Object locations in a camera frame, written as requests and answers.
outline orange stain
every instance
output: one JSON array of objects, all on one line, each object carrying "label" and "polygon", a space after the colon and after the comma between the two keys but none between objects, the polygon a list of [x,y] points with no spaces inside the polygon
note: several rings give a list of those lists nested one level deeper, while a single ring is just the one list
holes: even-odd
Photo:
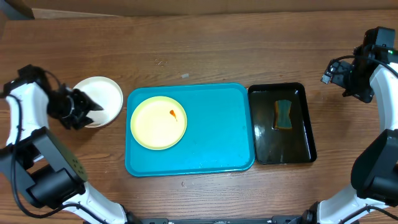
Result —
[{"label": "orange stain", "polygon": [[177,117],[176,117],[176,115],[175,115],[175,113],[174,113],[174,110],[170,110],[170,114],[175,118],[175,120],[177,121]]}]

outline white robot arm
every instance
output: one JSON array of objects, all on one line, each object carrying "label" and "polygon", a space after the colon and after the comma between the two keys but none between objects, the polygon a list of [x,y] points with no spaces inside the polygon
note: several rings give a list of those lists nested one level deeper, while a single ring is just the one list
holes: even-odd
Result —
[{"label": "white robot arm", "polygon": [[[375,94],[381,135],[355,162],[351,185],[317,205],[313,212],[319,224],[350,224],[374,211],[370,208],[397,205],[398,56],[394,38],[391,29],[367,31],[354,55],[332,60],[321,79],[345,88],[343,96],[352,95],[365,103]],[[355,60],[350,65],[340,62],[343,58]]]},{"label": "white robot arm", "polygon": [[[390,63],[389,65],[395,71],[398,71],[398,64]],[[384,66],[379,65],[371,75],[370,85],[377,99],[380,132],[385,129],[398,129],[398,78]],[[350,184],[331,199],[320,202],[317,212],[318,223],[338,224],[342,219],[364,208],[366,205],[379,208],[388,207],[385,202],[371,198],[359,198],[356,195],[356,190]],[[345,223],[353,223],[368,213],[368,211],[363,211]]]},{"label": "white robot arm", "polygon": [[[86,117],[90,110],[102,108],[83,92],[65,85],[52,91],[45,71],[39,67],[28,65],[19,70],[19,75],[4,86],[11,130],[7,147],[0,150],[0,171],[10,179],[13,190],[18,189],[35,207],[66,210],[91,224],[140,224],[122,205],[109,201],[86,181],[78,159],[49,131],[47,114],[59,119],[67,129],[80,129],[92,122]],[[19,152],[11,154],[11,149]],[[13,156],[16,161],[11,169]],[[26,171],[43,157],[47,166],[33,174]],[[23,206],[21,210],[35,218],[44,217]]]}]

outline black tray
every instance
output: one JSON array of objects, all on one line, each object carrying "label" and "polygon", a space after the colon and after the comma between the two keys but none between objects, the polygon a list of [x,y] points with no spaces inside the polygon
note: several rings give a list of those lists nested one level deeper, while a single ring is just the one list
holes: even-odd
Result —
[{"label": "black tray", "polygon": [[[248,90],[256,159],[261,164],[313,162],[313,139],[304,86],[300,83],[253,85]],[[289,100],[291,130],[272,128],[274,103]]]}]

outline yellow plate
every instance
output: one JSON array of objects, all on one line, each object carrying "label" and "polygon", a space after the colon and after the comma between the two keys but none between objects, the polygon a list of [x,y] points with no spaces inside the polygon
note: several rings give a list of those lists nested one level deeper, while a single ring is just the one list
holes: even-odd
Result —
[{"label": "yellow plate", "polygon": [[187,114],[181,104],[166,96],[144,100],[130,122],[134,139],[148,149],[162,150],[175,145],[187,128]]}]

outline wooden table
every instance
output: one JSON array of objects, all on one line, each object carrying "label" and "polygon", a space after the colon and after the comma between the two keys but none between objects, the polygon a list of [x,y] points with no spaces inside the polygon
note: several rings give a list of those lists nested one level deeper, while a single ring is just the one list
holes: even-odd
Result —
[{"label": "wooden table", "polygon": [[[9,21],[0,44],[0,83],[15,78],[16,70],[29,63],[50,70],[70,86],[96,75],[116,81],[124,93],[124,108],[115,122],[80,131],[67,131],[55,120],[50,126],[81,160],[91,184],[138,217],[300,215],[349,184],[354,160],[379,133],[376,100],[365,104],[343,98],[343,89],[322,84],[321,75],[332,58],[351,54],[368,29],[398,29],[397,14],[345,11]],[[182,78],[186,73],[189,78]],[[130,92],[143,86],[221,82],[246,87],[303,83],[318,159],[303,165],[255,163],[246,172],[222,174],[135,178],[127,173],[124,138]],[[0,104],[0,121],[4,144],[9,132],[5,102]],[[81,223],[77,216],[63,212],[45,220],[25,217],[4,176],[0,197],[3,223]],[[377,212],[362,221],[392,223]]]}]

